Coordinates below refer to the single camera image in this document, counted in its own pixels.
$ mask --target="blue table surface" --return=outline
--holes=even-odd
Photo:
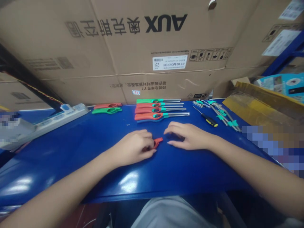
[[[171,136],[164,136],[163,132],[171,121],[194,124],[275,162],[242,133],[235,132],[219,120],[217,128],[207,124],[191,102],[184,105],[190,116],[170,117],[158,123],[137,124],[134,120],[135,107],[123,106],[122,112],[112,115],[93,115],[90,112],[33,140],[0,169],[0,206],[26,203],[113,146],[127,133],[140,129],[150,131],[153,138],[164,138],[155,155],[106,175],[86,196],[84,203],[250,189],[234,170],[212,152],[186,151],[168,145],[166,142]],[[216,119],[212,109],[203,110]],[[227,110],[240,126],[248,125]]]

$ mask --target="red plastic part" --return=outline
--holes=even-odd
[[[144,120],[144,119],[153,119],[153,120],[158,120],[160,118],[162,118],[163,116],[163,112],[160,113],[143,113],[143,114],[135,114],[134,119],[136,121],[138,120]]]
[[[154,139],[154,147],[152,149],[156,149],[158,147],[158,144],[162,141],[163,141],[162,138]]]
[[[115,108],[115,107],[120,107],[120,106],[122,106],[121,103],[98,104],[98,105],[95,105],[94,109],[99,109],[99,108]]]
[[[162,138],[154,139],[154,147],[151,148],[151,149],[156,149],[156,148],[158,147],[159,143],[162,142],[162,141],[163,141]],[[146,151],[151,150],[151,149],[148,148],[148,147],[145,147],[142,151],[143,151],[143,152],[146,152]]]
[[[136,108],[159,108],[161,106],[160,103],[142,103],[137,104]]]
[[[161,111],[161,108],[136,108],[135,114],[142,114],[142,113],[158,113]]]

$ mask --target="screwdriver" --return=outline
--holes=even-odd
[[[204,117],[204,119],[207,121],[207,123],[209,123],[211,126],[217,127],[218,124],[209,116],[206,116],[204,113],[201,113],[199,111],[199,113],[201,114],[202,117]]]

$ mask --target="white sticker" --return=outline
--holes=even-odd
[[[132,93],[133,93],[134,95],[140,95],[140,91],[139,91],[139,90],[132,90]]]
[[[304,0],[292,0],[279,19],[294,21],[304,10]]]
[[[283,30],[268,46],[262,55],[279,56],[292,43],[292,41],[300,34],[301,31]]]
[[[188,55],[153,57],[153,70],[174,70],[186,67]]]

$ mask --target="screwdriver handle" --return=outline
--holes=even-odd
[[[214,119],[212,119],[209,116],[206,116],[205,114],[201,114],[201,116],[207,121],[207,123],[209,123],[211,126],[217,127],[218,124],[214,121]]]

